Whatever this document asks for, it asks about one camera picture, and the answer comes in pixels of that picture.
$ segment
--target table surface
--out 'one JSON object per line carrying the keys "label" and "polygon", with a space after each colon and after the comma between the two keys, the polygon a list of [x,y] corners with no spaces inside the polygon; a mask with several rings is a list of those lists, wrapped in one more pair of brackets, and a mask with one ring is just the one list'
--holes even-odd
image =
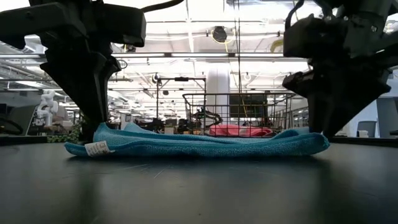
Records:
{"label": "table surface", "polygon": [[0,147],[0,223],[398,223],[398,150],[312,157],[84,159]]}

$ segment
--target desk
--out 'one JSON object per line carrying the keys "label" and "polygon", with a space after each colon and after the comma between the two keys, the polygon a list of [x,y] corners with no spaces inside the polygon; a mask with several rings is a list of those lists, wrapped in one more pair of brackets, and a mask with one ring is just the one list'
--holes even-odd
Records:
{"label": "desk", "polygon": [[313,157],[84,159],[0,147],[0,223],[398,223],[398,150]]}

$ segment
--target white tag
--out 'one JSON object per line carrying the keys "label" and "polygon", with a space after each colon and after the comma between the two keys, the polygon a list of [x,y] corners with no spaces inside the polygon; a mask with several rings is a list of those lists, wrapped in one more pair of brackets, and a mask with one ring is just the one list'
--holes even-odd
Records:
{"label": "white tag", "polygon": [[85,144],[85,147],[87,154],[91,157],[103,156],[114,152],[109,150],[108,146],[106,145],[106,141]]}

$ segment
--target chair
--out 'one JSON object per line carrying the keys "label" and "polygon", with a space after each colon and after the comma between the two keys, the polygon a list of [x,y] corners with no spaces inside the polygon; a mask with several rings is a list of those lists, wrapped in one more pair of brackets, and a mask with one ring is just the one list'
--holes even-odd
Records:
{"label": "chair", "polygon": [[367,131],[369,138],[374,138],[376,133],[377,121],[360,121],[356,130],[356,137],[359,137],[359,131]]}

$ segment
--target ceiling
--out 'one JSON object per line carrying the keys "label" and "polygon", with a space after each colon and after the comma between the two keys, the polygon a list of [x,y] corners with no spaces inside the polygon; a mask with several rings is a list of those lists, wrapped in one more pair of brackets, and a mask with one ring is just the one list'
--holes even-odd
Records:
{"label": "ceiling", "polygon": [[[142,8],[151,4],[157,4],[160,0],[104,0],[105,3],[119,4]],[[0,11],[29,6],[28,0],[1,1]],[[237,52],[238,44],[235,33],[240,30],[240,50],[248,53],[270,53],[271,45],[283,38],[284,19],[293,8],[293,1],[262,1],[262,0],[240,0],[239,8],[237,3],[233,7],[232,0],[185,0],[183,3],[164,10],[149,12],[146,14],[147,37],[146,45],[137,49],[139,53],[156,52],[187,52],[187,53],[225,53]],[[293,17],[295,22],[298,19],[307,17],[314,13],[321,14],[320,8],[312,1],[306,1],[305,5],[297,11]],[[391,24],[395,23],[395,15],[391,16]],[[211,37],[215,26],[224,26],[228,34],[227,44],[219,44]],[[13,49],[6,44],[0,44],[0,54],[42,54],[44,48],[37,36],[26,38],[27,47],[23,52]],[[115,53],[124,52],[123,47],[113,46]],[[282,51],[282,47],[276,47],[274,53]],[[239,63],[236,58],[228,57],[123,57],[119,58],[127,63],[127,68],[118,74],[114,74],[109,82],[111,89],[109,100],[115,103],[116,108],[125,111],[136,109],[139,103],[141,114],[149,112],[156,106],[156,86],[152,78],[157,75],[162,78],[173,77],[206,77],[211,63],[228,63],[231,71],[231,89],[237,91],[239,80]],[[0,68],[0,78],[23,78],[23,79],[45,79],[46,82],[0,82],[7,84],[8,88],[39,88],[37,83],[42,85],[41,89],[58,89],[58,96],[67,100],[66,105],[74,109],[73,102],[65,98],[66,94],[59,89],[56,83],[51,81],[38,65],[42,59],[28,58],[2,58],[15,65],[13,69],[3,64]],[[32,71],[21,73],[18,68]],[[7,73],[7,69],[16,73]],[[304,60],[284,60],[280,56],[263,58],[243,58],[240,63],[242,86],[245,91],[261,92],[266,88],[281,88],[283,78],[289,73],[308,69]],[[168,107],[172,105],[180,116],[185,114],[185,105],[181,97],[184,93],[203,92],[200,82],[175,82],[170,81],[162,87],[162,90],[169,90],[169,94],[160,93],[161,114],[168,113]]]}

